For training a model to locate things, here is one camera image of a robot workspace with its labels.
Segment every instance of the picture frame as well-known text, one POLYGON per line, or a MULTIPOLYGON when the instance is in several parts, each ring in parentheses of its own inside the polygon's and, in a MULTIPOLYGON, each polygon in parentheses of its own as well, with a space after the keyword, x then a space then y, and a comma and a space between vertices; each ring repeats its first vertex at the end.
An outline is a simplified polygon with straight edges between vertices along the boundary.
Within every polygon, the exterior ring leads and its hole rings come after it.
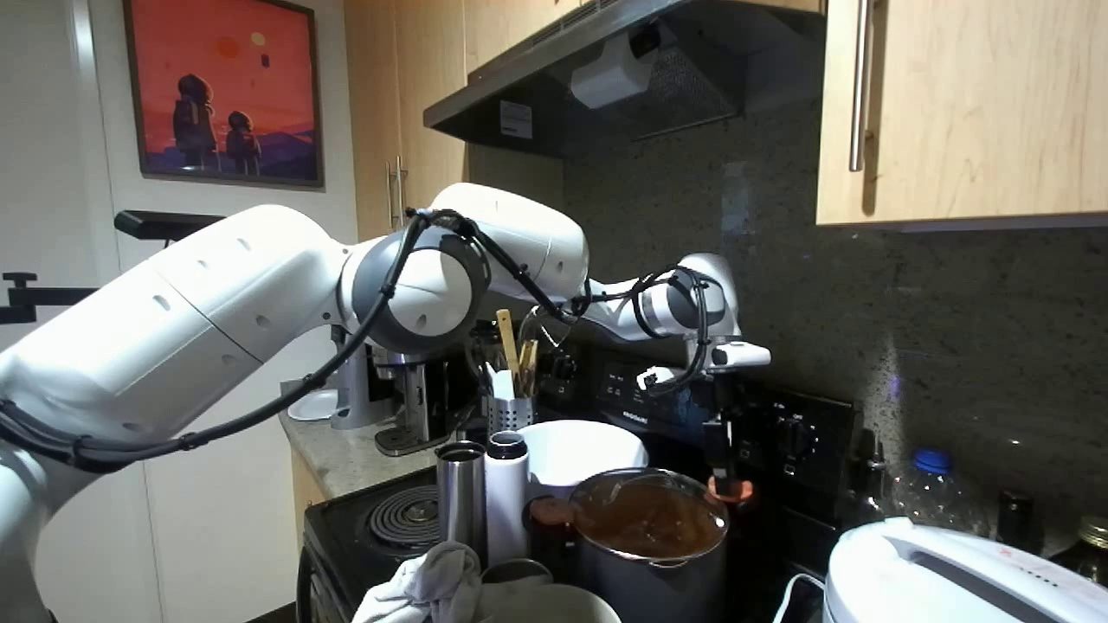
POLYGON ((139 169, 321 188, 314 11, 289 0, 126 0, 139 169))

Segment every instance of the cooking pot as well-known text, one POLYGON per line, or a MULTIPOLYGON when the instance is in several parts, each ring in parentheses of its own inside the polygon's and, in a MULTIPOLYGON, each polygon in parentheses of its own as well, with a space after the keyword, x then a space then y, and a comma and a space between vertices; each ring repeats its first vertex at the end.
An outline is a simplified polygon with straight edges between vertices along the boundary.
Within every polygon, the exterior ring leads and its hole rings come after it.
POLYGON ((704 483, 628 467, 582 481, 573 495, 578 582, 620 618, 713 618, 726 573, 726 507, 704 483))

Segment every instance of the kitchen counter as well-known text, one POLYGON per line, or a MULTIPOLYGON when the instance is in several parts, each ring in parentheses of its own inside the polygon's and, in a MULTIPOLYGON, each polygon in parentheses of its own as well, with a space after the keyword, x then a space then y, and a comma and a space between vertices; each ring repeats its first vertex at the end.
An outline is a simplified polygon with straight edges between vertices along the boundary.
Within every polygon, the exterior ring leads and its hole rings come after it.
POLYGON ((404 479, 411 471, 426 471, 435 465, 435 447, 404 452, 404 457, 384 457, 375 443, 382 429, 390 429, 390 421, 369 421, 369 426, 350 426, 338 429, 330 417, 321 421, 298 421, 279 416, 279 429, 290 443, 290 449, 301 457, 301 465, 311 471, 311 481, 330 495, 350 495, 361 488, 375 488, 396 479, 404 479))

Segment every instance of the range hood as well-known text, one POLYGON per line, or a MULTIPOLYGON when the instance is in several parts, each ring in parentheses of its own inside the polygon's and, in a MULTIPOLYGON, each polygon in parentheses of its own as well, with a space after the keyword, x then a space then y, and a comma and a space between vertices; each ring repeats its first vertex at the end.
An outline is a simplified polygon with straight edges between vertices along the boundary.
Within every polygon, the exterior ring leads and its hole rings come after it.
POLYGON ((473 68, 421 120, 473 144, 585 156, 800 99, 813 6, 591 0, 473 68))

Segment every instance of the cloth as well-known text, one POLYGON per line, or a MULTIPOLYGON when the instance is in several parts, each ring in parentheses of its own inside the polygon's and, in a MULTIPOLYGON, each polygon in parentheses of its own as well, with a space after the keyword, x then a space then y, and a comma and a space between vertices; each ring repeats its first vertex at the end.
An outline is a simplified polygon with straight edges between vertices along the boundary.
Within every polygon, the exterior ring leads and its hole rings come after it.
POLYGON ((483 556, 465 544, 435 544, 375 584, 354 623, 472 623, 483 599, 483 556))

